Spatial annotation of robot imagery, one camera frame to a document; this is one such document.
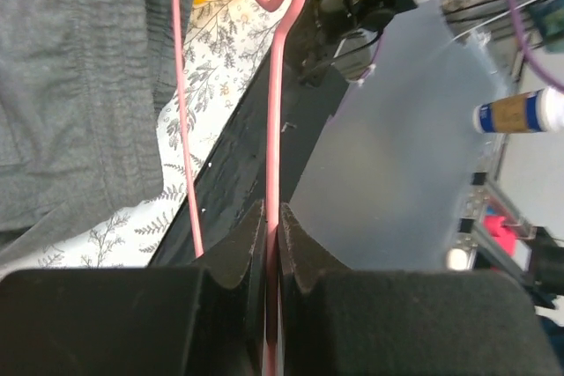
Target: pink cable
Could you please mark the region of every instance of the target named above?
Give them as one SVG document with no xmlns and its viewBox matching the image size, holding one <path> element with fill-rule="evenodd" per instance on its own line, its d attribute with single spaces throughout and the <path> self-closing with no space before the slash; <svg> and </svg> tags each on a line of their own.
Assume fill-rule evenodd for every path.
<svg viewBox="0 0 564 376">
<path fill-rule="evenodd" d="M 192 165 L 190 164 L 190 150 L 188 146 L 188 120 L 186 118 L 186 100 L 184 99 L 184 67 L 182 58 L 182 25 L 180 18 L 180 0 L 173 2 L 173 35 L 174 35 L 174 61 L 176 63 L 176 83 L 178 105 L 180 108 L 180 132 L 182 149 L 184 153 L 184 170 L 186 173 L 186 190 L 190 212 L 190 224 L 192 225 L 192 239 L 194 240 L 194 251 L 196 257 L 204 253 L 202 243 L 202 232 L 200 231 L 200 219 L 197 214 L 196 190 L 192 178 Z"/>
<path fill-rule="evenodd" d="M 269 12 L 277 10 L 284 0 L 256 0 L 258 4 Z M 268 344 L 268 374 L 275 376 L 276 352 L 278 341 L 278 264 L 276 256 L 276 235 L 279 214 L 279 183 L 280 183 L 280 104 L 282 91 L 282 63 L 286 36 L 295 20 L 300 15 L 306 0 L 292 0 L 286 14 L 274 32 L 274 42 L 271 50 L 271 76 L 269 83 L 268 116 L 266 129 L 266 342 Z M 202 253 L 202 237 L 199 229 L 194 182 L 190 171 L 188 125 L 186 123 L 186 107 L 183 93 L 182 69 L 182 37 L 180 22 L 180 0 L 173 0 L 174 15 L 174 52 L 176 56 L 176 76 L 178 80 L 178 99 L 180 104 L 182 145 L 184 150 L 184 165 L 188 185 L 188 200 L 190 208 L 190 223 L 197 256 Z"/>
</svg>

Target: gray garment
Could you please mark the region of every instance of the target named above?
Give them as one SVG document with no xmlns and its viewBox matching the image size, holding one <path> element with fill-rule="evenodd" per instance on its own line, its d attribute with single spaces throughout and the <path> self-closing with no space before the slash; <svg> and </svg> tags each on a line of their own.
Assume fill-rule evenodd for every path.
<svg viewBox="0 0 564 376">
<path fill-rule="evenodd" d="M 170 0 L 0 0 L 0 263 L 162 190 Z M 182 0 L 188 24 L 192 0 Z"/>
</svg>

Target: red object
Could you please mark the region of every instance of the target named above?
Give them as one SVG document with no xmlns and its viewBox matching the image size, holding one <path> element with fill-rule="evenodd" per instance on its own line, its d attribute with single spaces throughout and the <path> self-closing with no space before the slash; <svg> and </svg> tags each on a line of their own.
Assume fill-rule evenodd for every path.
<svg viewBox="0 0 564 376">
<path fill-rule="evenodd" d="M 507 254 L 513 256 L 517 244 L 517 235 L 515 231 L 504 225 L 505 220 L 504 216 L 486 216 L 484 226 L 501 248 Z"/>
</svg>

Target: leaf pattern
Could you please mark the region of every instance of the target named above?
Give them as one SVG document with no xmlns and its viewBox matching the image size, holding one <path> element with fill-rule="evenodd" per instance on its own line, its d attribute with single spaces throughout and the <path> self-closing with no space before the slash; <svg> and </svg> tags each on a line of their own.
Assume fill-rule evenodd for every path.
<svg viewBox="0 0 564 376">
<path fill-rule="evenodd" d="M 254 0 L 208 0 L 194 5 L 183 54 L 192 171 L 205 165 L 218 134 L 247 89 L 272 40 L 288 2 L 274 13 Z M 5 274 L 29 267 L 120 267 L 145 265 L 159 245 L 185 196 L 179 104 L 176 96 L 159 117 L 157 134 L 164 172 L 163 192 L 139 206 L 119 210 L 107 222 L 73 240 L 49 246 Z"/>
</svg>

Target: pink cord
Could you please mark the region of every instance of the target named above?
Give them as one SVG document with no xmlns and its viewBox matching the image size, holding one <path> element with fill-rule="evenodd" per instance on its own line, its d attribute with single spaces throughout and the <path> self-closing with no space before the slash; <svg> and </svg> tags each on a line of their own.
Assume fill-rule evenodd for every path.
<svg viewBox="0 0 564 376">
<path fill-rule="evenodd" d="M 189 128 L 186 119 L 186 101 L 184 99 L 184 61 L 182 58 L 183 40 L 181 28 L 180 0 L 173 0 L 174 61 L 176 62 L 177 96 L 180 108 L 180 132 L 184 152 L 184 170 L 186 173 L 186 190 L 190 211 L 190 223 L 192 225 L 192 239 L 194 240 L 196 257 L 199 257 L 204 253 L 204 246 L 202 243 L 202 232 L 200 231 L 200 219 L 197 214 L 196 190 L 194 189 L 192 166 L 190 164 L 190 150 L 188 146 Z"/>
<path fill-rule="evenodd" d="M 268 12 L 277 10 L 284 0 L 256 0 Z M 286 14 L 274 32 L 271 50 L 271 76 L 269 83 L 268 116 L 266 129 L 266 342 L 268 344 L 268 374 L 275 376 L 277 341 L 278 341 L 278 264 L 276 256 L 276 235 L 278 229 L 279 191 L 280 191 L 280 104 L 282 97 L 282 64 L 286 36 L 295 20 L 300 15 L 306 0 L 292 0 Z M 188 202 L 190 223 L 194 238 L 196 255 L 202 252 L 202 236 L 197 214 L 194 181 L 190 171 L 188 147 L 188 125 L 186 105 L 183 96 L 182 69 L 182 36 L 180 22 L 180 0 L 173 0 L 174 15 L 174 52 L 176 59 L 176 76 L 178 80 L 178 99 L 180 104 L 180 123 L 182 145 L 184 149 L 184 165 L 188 186 Z"/>
</svg>

